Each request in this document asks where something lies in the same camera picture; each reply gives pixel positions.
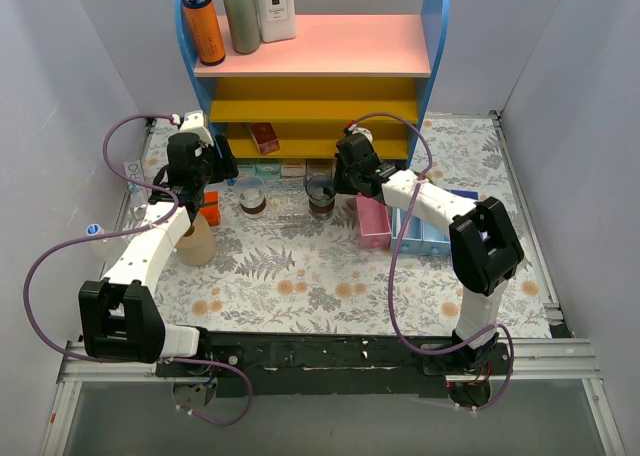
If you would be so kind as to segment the clear cup brown base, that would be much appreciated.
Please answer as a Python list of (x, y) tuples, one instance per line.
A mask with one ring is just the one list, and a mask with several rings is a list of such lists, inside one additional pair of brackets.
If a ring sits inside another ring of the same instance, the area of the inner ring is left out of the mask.
[(248, 218), (259, 218), (266, 209), (266, 184), (257, 176), (238, 178), (233, 187), (242, 213)]

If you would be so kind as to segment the dark blue cup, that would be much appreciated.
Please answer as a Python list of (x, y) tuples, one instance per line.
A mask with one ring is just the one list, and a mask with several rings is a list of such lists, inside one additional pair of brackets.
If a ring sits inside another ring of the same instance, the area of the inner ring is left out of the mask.
[(333, 179), (323, 174), (314, 175), (305, 183), (305, 191), (311, 215), (320, 220), (328, 219), (335, 206)]

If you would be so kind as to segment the clear textured glass tray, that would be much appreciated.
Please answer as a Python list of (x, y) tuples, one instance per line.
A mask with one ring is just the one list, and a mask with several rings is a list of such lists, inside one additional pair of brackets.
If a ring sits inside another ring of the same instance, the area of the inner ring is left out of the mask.
[(334, 208), (326, 214), (314, 213), (307, 193), (298, 181), (271, 181), (266, 189), (266, 208), (257, 216), (241, 210), (239, 200), (231, 189), (221, 196), (222, 223), (249, 232), (251, 225), (271, 239), (292, 240), (296, 237), (334, 237), (340, 232), (348, 234), (357, 229), (355, 199), (337, 196)]

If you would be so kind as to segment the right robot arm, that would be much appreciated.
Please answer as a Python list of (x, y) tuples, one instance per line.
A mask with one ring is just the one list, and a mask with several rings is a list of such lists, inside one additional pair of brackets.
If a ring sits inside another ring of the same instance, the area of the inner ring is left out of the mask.
[(524, 251), (504, 204), (458, 196), (409, 169), (380, 160), (372, 137), (353, 125), (337, 144), (335, 190), (362, 195), (400, 209), (449, 237), (452, 267), (463, 287), (451, 345), (422, 349), (402, 334), (393, 309), (395, 249), (388, 278), (392, 327), (411, 351), (423, 357), (450, 357), (464, 373), (475, 373), (489, 360), (498, 337), (498, 312), (508, 281), (524, 259)]

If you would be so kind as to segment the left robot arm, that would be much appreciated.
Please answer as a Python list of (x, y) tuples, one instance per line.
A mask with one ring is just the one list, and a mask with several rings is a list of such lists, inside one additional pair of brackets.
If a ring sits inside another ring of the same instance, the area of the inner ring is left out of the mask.
[(159, 276), (179, 240), (193, 225), (204, 203), (204, 189), (238, 176), (226, 138), (203, 142), (193, 131), (169, 137), (168, 163), (153, 179), (144, 225), (99, 281), (79, 291), (83, 340), (87, 354), (106, 360), (154, 363), (178, 357), (193, 376), (213, 362), (211, 349), (199, 342), (201, 331), (163, 321), (154, 300)]

